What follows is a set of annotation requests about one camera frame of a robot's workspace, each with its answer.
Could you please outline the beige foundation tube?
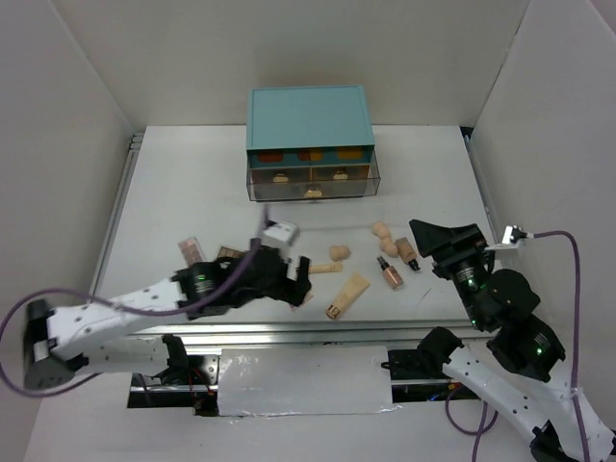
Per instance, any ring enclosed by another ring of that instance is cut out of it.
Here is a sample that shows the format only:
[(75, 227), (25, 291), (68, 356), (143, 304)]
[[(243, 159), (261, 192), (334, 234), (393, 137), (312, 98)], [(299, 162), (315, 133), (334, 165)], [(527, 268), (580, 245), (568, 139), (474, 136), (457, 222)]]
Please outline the beige foundation tube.
[(334, 300), (326, 309), (325, 314), (331, 320), (337, 320), (370, 285), (371, 282), (369, 280), (358, 273), (354, 273), (337, 293)]

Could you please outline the foundation bottle black cap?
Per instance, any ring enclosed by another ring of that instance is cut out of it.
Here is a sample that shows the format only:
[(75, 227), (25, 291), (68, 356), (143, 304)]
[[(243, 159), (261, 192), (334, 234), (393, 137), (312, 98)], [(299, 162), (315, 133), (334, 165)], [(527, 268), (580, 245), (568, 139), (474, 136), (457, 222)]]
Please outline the foundation bottle black cap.
[(413, 271), (419, 271), (420, 266), (417, 260), (417, 252), (407, 238), (395, 240), (399, 258)]

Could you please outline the pink eyeshadow palette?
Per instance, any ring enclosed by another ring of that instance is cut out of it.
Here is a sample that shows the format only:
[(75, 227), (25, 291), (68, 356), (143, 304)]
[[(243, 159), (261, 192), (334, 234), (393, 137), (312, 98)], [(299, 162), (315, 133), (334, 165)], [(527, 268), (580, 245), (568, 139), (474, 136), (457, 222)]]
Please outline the pink eyeshadow palette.
[(206, 261), (205, 253), (196, 237), (189, 237), (179, 242), (178, 248), (188, 267)]

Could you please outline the foundation bottle black pump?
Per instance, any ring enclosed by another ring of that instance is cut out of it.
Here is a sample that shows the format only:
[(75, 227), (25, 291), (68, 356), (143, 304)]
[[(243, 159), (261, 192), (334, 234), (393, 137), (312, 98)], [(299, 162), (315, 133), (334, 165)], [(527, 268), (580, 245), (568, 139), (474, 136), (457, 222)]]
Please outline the foundation bottle black pump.
[(403, 285), (403, 280), (397, 270), (391, 266), (383, 257), (377, 258), (377, 263), (381, 268), (382, 276), (392, 290), (396, 290)]

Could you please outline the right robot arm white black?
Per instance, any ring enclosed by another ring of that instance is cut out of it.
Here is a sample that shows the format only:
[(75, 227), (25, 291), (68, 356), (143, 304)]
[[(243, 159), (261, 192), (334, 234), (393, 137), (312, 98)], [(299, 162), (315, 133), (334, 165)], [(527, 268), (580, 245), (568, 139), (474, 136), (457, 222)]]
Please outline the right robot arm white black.
[(488, 245), (475, 224), (445, 227), (412, 219), (409, 226), (434, 274), (453, 283), (472, 327), (491, 334), (486, 346), (497, 363), (525, 387), (491, 371), (445, 327), (433, 328), (419, 343), (421, 370), (471, 390), (516, 427), (536, 461), (605, 461), (613, 455), (615, 433), (578, 385), (579, 349), (568, 354), (534, 315), (541, 299), (521, 273), (494, 268), (499, 251), (517, 248), (531, 234), (511, 225), (500, 244)]

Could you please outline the beige concealer stick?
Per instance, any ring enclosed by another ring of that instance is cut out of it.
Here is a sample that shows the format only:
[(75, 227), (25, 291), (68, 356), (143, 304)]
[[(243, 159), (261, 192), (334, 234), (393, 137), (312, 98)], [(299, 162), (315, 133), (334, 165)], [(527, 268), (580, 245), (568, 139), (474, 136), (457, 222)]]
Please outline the beige concealer stick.
[(341, 262), (332, 262), (328, 264), (311, 265), (309, 268), (310, 274), (323, 274), (341, 272), (343, 270), (343, 264)]

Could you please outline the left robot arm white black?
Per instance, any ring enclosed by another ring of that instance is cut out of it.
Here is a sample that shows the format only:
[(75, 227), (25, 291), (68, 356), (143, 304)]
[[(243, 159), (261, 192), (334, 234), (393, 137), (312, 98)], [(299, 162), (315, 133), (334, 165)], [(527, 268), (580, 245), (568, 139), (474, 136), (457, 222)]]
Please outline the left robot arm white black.
[(93, 297), (81, 306), (52, 307), (39, 298), (26, 307), (23, 336), (29, 392), (70, 381), (91, 364), (88, 347), (161, 324), (222, 316), (259, 298), (301, 305), (311, 289), (309, 258), (302, 256), (296, 277), (278, 248), (255, 243), (238, 257), (220, 257), (180, 269), (170, 278), (114, 299)]

